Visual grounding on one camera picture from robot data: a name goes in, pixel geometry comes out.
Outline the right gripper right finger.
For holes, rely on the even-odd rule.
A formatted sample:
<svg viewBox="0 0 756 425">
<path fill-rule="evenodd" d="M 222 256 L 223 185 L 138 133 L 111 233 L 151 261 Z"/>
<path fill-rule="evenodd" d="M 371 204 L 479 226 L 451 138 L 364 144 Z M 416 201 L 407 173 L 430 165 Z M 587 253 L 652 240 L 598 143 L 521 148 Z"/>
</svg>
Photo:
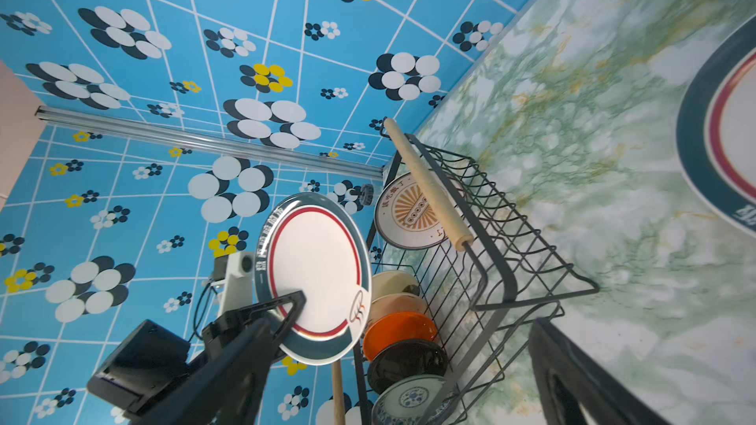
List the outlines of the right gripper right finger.
<svg viewBox="0 0 756 425">
<path fill-rule="evenodd" d="M 548 424 L 665 424 L 547 319 L 529 333 L 535 382 Z"/>
</svg>

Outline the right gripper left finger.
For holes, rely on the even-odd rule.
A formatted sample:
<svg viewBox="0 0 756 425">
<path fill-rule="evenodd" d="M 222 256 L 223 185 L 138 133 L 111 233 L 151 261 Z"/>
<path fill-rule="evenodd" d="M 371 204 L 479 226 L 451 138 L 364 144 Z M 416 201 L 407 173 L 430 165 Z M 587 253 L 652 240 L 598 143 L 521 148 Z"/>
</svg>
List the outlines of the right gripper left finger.
<svg viewBox="0 0 756 425">
<path fill-rule="evenodd" d="M 278 347 L 264 318 L 223 333 L 204 330 L 207 359 L 130 420 L 132 424 L 252 424 Z"/>
</svg>

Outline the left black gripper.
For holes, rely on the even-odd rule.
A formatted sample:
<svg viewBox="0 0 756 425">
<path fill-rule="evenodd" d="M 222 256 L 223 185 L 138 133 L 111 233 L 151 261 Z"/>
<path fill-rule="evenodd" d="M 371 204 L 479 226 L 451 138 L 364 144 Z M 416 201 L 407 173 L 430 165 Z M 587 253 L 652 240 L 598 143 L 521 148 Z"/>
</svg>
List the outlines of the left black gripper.
<svg viewBox="0 0 756 425">
<path fill-rule="evenodd" d="M 275 319 L 273 326 L 274 342 L 283 342 L 296 325 L 306 304 L 302 290 L 293 291 L 274 298 L 271 302 L 224 312 L 220 317 L 202 328 L 201 338 L 204 342 L 208 360 L 217 359 L 222 350 L 253 322 L 262 319 L 271 310 Z"/>
</svg>

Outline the white plate red rim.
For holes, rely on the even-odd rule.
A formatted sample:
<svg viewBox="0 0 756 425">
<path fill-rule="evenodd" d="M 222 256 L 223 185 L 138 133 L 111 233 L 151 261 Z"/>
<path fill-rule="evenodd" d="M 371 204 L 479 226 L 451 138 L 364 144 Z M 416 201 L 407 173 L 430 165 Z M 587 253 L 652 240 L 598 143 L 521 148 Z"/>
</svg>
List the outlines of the white plate red rim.
<svg viewBox="0 0 756 425">
<path fill-rule="evenodd" d="M 256 250 L 260 303 L 302 290 L 306 304 L 281 349 L 300 363 L 331 364 L 367 327 L 372 302 L 368 250 L 358 225 L 318 193 L 286 198 L 266 220 Z"/>
</svg>

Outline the white plate orange sunburst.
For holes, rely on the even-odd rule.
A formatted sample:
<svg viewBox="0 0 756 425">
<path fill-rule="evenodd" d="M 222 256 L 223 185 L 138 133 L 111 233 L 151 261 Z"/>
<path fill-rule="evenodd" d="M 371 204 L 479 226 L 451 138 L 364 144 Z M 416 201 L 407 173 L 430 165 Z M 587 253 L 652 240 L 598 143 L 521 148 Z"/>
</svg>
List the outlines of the white plate orange sunburst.
<svg viewBox="0 0 756 425">
<path fill-rule="evenodd" d="M 410 172 L 399 176 L 383 190 L 374 222 L 388 244 L 405 250 L 429 249 L 448 239 L 421 185 Z"/>
</svg>

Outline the grey-green small plate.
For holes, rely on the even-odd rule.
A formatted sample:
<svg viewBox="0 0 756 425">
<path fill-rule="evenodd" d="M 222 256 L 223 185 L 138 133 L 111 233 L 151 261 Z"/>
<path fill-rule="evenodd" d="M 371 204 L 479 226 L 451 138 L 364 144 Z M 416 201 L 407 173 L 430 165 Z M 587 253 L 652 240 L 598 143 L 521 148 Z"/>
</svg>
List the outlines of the grey-green small plate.
<svg viewBox="0 0 756 425">
<path fill-rule="evenodd" d="M 446 384 L 437 375 L 403 379 L 382 393 L 371 411 L 373 425 L 419 424 L 433 399 Z"/>
</svg>

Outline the black wire dish rack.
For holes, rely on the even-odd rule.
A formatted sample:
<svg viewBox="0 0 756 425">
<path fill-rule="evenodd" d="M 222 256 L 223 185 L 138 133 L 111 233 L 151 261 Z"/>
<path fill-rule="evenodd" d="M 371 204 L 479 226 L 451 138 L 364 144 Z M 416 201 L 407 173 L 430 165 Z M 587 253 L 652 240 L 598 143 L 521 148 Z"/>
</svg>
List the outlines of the black wire dish rack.
<svg viewBox="0 0 756 425">
<path fill-rule="evenodd" d="M 399 270 L 419 281 L 436 339 L 449 359 L 451 424 L 472 420 L 503 388 L 527 349 L 527 328 L 565 314 L 563 301 L 596 294 L 597 283 L 565 261 L 474 159 L 425 145 L 386 119 L 382 137 L 397 153 L 386 183 L 403 171 L 427 169 L 451 192 L 449 238 L 421 250 L 389 247 L 373 271 Z"/>
</svg>

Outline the white plate red green band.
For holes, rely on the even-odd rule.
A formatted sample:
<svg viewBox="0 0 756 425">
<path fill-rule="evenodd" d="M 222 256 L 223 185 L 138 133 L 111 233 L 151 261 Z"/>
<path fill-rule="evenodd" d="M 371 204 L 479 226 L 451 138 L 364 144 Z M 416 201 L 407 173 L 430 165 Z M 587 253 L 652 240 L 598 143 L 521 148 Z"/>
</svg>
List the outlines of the white plate red green band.
<svg viewBox="0 0 756 425">
<path fill-rule="evenodd" d="M 676 149 L 692 190 L 726 222 L 755 235 L 755 23 L 732 33 L 688 86 Z"/>
</svg>

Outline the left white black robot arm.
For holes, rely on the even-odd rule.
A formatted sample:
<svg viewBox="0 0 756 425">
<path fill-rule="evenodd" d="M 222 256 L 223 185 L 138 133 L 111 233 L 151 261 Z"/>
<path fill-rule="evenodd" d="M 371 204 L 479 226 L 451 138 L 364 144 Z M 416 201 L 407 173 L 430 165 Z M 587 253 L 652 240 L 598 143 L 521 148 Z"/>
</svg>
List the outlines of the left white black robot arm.
<svg viewBox="0 0 756 425">
<path fill-rule="evenodd" d="M 302 291 L 226 312 L 202 330 L 205 349 L 147 320 L 88 381 L 132 424 L 252 424 L 273 363 L 302 313 Z"/>
</svg>

